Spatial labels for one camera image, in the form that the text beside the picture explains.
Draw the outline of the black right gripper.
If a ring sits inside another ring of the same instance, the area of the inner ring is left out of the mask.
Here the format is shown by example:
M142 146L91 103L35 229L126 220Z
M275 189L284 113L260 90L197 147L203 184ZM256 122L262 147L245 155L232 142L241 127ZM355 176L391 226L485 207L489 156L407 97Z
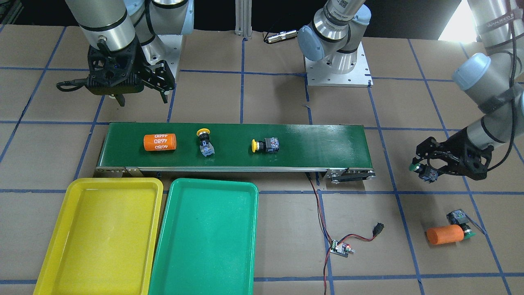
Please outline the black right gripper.
M123 94L141 92L147 86L159 91L163 103L168 103L169 91L175 84L168 62L159 60L150 65L137 37L127 47L109 55L89 46L87 60L90 73L85 86L94 95L115 95L118 104L124 107Z

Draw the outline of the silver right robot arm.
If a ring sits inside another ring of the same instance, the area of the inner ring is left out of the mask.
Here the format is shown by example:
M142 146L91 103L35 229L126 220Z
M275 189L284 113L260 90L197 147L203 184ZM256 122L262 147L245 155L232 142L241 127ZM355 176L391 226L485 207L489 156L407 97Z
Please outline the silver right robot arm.
M89 42L89 74L58 82L60 91L86 88L125 106L124 95L147 87L168 102L184 37L194 29L192 0L68 0L67 6Z

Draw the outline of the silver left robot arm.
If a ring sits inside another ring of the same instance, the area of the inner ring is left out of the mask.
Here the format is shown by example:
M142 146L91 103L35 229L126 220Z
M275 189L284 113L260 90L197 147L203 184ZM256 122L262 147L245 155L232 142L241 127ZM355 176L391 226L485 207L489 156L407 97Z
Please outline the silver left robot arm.
M444 142L428 137L416 149L410 170L425 182L440 175L486 179L492 152L523 135L523 9L514 0L470 0L477 35L485 53L477 53L452 75L453 81L483 112L483 117ZM326 61L338 75L350 72L372 13L363 0L328 0L312 21L298 30L301 52L312 62Z

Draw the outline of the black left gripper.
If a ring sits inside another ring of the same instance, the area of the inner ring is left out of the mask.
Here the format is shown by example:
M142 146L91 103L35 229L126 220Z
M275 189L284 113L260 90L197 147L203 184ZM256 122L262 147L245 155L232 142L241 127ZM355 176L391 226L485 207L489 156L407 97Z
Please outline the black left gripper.
M417 157L412 159L411 169L425 169L428 165L438 170L439 176L466 176L479 181L487 177L493 150L492 145L483 150L476 147L465 129L444 142L431 136L417 146Z

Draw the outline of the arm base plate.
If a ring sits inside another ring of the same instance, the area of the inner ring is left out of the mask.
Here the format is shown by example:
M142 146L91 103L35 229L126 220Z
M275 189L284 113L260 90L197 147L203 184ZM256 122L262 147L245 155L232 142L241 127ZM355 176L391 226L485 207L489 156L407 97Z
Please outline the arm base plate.
M175 82L178 82L178 71L184 44L184 35L157 35L152 42L142 45L142 50L150 65L165 60L172 71Z
M309 86L372 86L373 79L362 43L350 54L334 52L320 60L304 58Z

